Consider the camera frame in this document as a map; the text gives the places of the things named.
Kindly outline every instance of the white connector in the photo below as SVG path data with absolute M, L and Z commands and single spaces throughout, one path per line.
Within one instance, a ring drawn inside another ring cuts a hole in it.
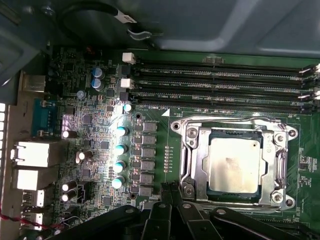
M 122 61 L 128 64 L 136 64 L 136 58 L 132 52 L 122 53 Z
M 120 87 L 124 89 L 133 89 L 134 81 L 131 78 L 122 78 L 120 82 Z

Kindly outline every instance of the black capacitor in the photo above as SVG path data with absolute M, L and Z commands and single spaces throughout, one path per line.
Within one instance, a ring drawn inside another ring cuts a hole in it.
M 94 153 L 90 150 L 82 151 L 82 152 L 79 152 L 79 154 L 78 154 L 78 158 L 81 161 L 91 159 L 93 156 L 94 156 Z
M 77 190 L 71 189 L 61 196 L 61 200 L 64 202 L 68 202 L 70 199 L 74 198 L 75 196 L 77 196 Z
M 71 180 L 62 185 L 61 189 L 64 192 L 69 191 L 70 189 L 74 189 L 77 186 L 77 182 L 75 180 Z
M 78 133 L 76 131 L 65 130 L 62 132 L 62 137 L 64 139 L 76 139 L 78 137 Z

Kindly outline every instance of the cable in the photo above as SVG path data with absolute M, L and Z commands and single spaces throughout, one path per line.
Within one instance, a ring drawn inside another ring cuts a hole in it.
M 66 219 L 63 219 L 63 220 L 62 220 L 62 223 L 64 223 L 65 221 L 68 221 L 69 219 L 79 219 L 82 223 L 84 222 L 84 220 L 83 220 L 81 217 L 71 216 L 71 217 L 68 217 L 68 218 L 66 218 Z
M 61 224 L 52 224 L 50 226 L 47 226 L 47 225 L 39 224 L 37 222 L 30 221 L 30 220 L 28 220 L 26 218 L 10 217 L 10 216 L 4 215 L 4 214 L 2 214 L 1 205 L 0 205 L 0 219 L 10 220 L 12 222 L 20 222 L 20 223 L 26 224 L 26 225 L 28 224 L 28 225 L 32 225 L 32 226 L 35 226 L 35 227 L 41 227 L 43 229 L 55 229 L 55 228 L 62 227 Z
M 60 13 L 57 14 L 56 21 L 57 21 L 58 27 L 68 38 L 74 40 L 75 42 L 85 45 L 81 37 L 79 37 L 76 33 L 71 31 L 65 25 L 65 19 L 70 14 L 77 13 L 80 11 L 90 11 L 90 10 L 106 13 L 113 17 L 117 16 L 119 13 L 118 9 L 116 9 L 115 7 L 102 2 L 92 2 L 92 1 L 75 2 L 65 7 Z M 140 26 L 139 23 L 127 22 L 124 24 L 128 26 L 128 30 L 132 33 L 139 34 L 139 33 L 145 32 L 145 30 Z

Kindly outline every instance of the black cable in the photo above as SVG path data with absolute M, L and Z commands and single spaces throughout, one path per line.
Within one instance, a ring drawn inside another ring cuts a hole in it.
M 70 14 L 74 14 L 80 11 L 90 11 L 90 10 L 106 13 L 113 17 L 117 16 L 119 12 L 118 9 L 116 9 L 115 7 L 102 2 L 92 2 L 92 1 L 75 2 L 68 5 L 57 14 L 56 21 L 57 21 L 58 27 L 71 40 L 81 45 L 86 45 L 86 43 L 81 39 L 81 37 L 79 37 L 75 32 L 73 32 L 66 26 L 65 19 Z M 145 31 L 139 23 L 128 22 L 128 23 L 125 23 L 125 25 L 127 25 L 128 26 L 127 29 L 133 33 L 142 33 Z M 150 41 L 145 43 L 147 43 L 152 48 L 155 48 L 154 43 L 151 43 Z

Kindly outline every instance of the ram slot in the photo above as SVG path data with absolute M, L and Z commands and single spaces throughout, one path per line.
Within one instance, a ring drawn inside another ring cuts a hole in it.
M 201 95 L 215 98 L 246 98 L 258 100 L 277 100 L 277 101 L 296 101 L 309 102 L 312 95 L 310 93 L 301 95 L 293 92 L 254 92 L 250 90 L 239 89 L 218 89 L 213 87 L 186 87 L 186 86 L 150 86 L 139 85 L 138 91 L 134 90 L 132 93 L 156 93 L 156 94 L 182 94 L 182 95 Z
M 314 111 L 312 106 L 266 106 L 251 104 L 234 104 L 234 103 L 212 103 L 210 101 L 190 101 L 190 100 L 172 100 L 161 98 L 139 97 L 138 105 L 158 106 L 158 107 L 180 107 L 180 108 L 198 108 L 212 109 L 221 111 L 251 111 L 265 113 L 285 113 L 285 114 L 311 114 Z
M 306 89 L 313 86 L 315 79 L 301 78 L 285 78 L 285 77 L 266 77 L 266 76 L 250 76 L 223 73 L 213 75 L 208 72 L 172 72 L 172 71 L 156 71 L 141 72 L 138 80 L 143 81 L 175 81 L 175 82 L 191 82 L 191 83 L 216 83 L 224 85 L 247 85 L 252 87 L 277 87 L 288 89 Z
M 179 62 L 179 61 L 151 61 L 143 60 L 143 67 L 159 67 L 159 66 L 175 66 L 175 67 L 192 67 L 192 68 L 226 68 L 236 70 L 256 70 L 268 72 L 280 72 L 286 74 L 297 74 L 301 69 L 294 67 L 278 67 L 278 66 L 254 66 L 242 64 L 227 64 L 227 63 L 205 63 L 205 62 Z

